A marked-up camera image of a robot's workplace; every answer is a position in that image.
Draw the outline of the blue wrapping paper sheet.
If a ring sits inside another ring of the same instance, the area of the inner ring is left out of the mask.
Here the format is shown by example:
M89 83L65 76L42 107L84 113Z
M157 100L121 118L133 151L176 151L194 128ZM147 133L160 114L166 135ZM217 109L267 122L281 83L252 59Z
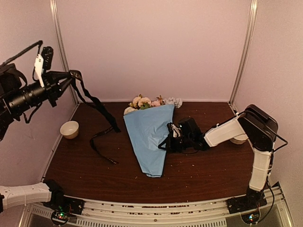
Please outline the blue wrapping paper sheet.
M168 134L175 106L162 105L124 115L124 122L141 171L148 177L163 174L166 151L159 149Z

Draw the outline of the large pink peony stem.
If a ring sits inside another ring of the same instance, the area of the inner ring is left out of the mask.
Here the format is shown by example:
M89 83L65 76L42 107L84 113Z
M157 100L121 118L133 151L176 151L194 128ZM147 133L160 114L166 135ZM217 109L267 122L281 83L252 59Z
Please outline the large pink peony stem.
M156 97L155 101L151 102L151 107L158 107L158 106L162 106L165 105L165 101L162 97L162 95L159 95L158 97Z

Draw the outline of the light blue flower stem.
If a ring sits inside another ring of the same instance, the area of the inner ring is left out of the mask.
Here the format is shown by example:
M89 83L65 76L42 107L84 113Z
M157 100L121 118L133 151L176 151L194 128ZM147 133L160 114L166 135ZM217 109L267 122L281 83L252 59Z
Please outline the light blue flower stem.
M163 100L166 105L174 105L177 109L180 108L183 104L183 100L181 98L169 97Z

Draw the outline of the white rose stem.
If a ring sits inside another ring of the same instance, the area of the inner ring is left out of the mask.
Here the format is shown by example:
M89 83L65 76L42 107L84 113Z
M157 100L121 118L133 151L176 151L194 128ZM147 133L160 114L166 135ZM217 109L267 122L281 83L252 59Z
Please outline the white rose stem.
M128 107L125 108L124 115L137 110L148 109L151 107L151 103L151 99L144 97L142 94L139 94L128 104Z

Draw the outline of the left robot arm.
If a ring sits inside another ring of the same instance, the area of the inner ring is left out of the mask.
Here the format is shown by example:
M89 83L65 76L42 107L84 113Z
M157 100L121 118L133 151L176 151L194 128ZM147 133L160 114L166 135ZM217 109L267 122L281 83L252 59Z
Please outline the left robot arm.
M33 108L35 114L44 101L56 106L67 87L72 82L69 72L51 71L52 47L42 47L43 41L37 41L0 66L0 138L3 139L9 126L24 117L26 124L32 116L25 112ZM38 48L33 69L33 83L28 84L25 75L17 70L14 60L34 47ZM42 202L53 210L63 210L68 206L62 187L54 180L46 180L32 185L1 186L0 210L11 207Z

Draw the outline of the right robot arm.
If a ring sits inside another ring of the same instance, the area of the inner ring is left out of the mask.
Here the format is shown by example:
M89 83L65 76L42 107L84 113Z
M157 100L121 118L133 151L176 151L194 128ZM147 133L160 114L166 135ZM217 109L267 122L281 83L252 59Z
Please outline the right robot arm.
M252 209L261 201L261 194L270 175L275 142L280 139L287 146L286 139L278 135L278 123L269 114L254 104L250 104L241 113L223 123L218 123L206 132L202 132L192 117L181 119L178 124L168 123L168 136L158 148L167 152L181 152L187 148L204 151L231 141L243 144L248 141L253 149L254 160L251 179L243 205Z

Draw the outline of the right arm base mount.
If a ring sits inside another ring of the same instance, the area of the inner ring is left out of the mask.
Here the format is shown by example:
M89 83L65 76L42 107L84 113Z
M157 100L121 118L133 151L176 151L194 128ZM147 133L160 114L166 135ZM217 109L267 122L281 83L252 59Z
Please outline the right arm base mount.
M229 214L240 213L245 224L255 225L261 219L260 207L267 205L263 190L247 188L246 194L226 201Z

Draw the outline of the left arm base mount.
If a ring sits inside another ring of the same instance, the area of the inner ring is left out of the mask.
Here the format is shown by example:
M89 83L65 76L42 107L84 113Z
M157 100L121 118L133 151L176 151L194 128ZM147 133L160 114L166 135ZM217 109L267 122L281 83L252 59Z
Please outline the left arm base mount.
M70 221L76 221L77 215L81 215L85 201L68 196L60 196L59 200L52 199L42 202L45 207L52 210L50 220L56 227L66 225Z

